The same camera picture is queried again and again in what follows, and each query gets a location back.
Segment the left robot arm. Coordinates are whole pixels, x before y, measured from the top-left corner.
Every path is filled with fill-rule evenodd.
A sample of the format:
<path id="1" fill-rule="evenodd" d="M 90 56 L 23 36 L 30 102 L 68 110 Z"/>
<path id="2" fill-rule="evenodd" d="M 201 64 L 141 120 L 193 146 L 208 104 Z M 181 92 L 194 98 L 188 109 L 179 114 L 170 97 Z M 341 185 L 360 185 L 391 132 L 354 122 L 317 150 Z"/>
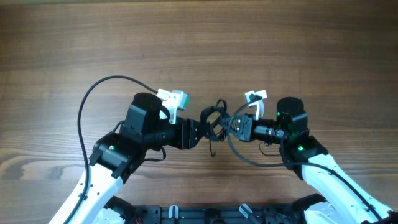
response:
<path id="1" fill-rule="evenodd" d="M 87 170 L 51 223 L 140 223 L 140 211 L 116 194 L 150 160 L 147 151 L 194 148 L 209 130 L 208 124 L 176 115 L 184 106 L 180 96 L 136 94 L 126 118 L 95 143 Z"/>

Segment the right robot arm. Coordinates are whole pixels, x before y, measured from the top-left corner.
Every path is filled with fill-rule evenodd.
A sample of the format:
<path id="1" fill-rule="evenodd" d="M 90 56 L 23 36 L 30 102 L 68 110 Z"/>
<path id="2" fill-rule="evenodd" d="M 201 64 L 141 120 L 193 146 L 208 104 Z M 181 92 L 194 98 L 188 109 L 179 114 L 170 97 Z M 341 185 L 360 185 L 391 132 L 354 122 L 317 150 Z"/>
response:
<path id="1" fill-rule="evenodd" d="M 277 102 L 275 120 L 242 114 L 219 121 L 226 137 L 278 144 L 281 165 L 316 189 L 321 202 L 304 208 L 305 222 L 397 223 L 397 212 L 363 190 L 336 163 L 328 150 L 310 135 L 303 101 L 285 97 Z"/>

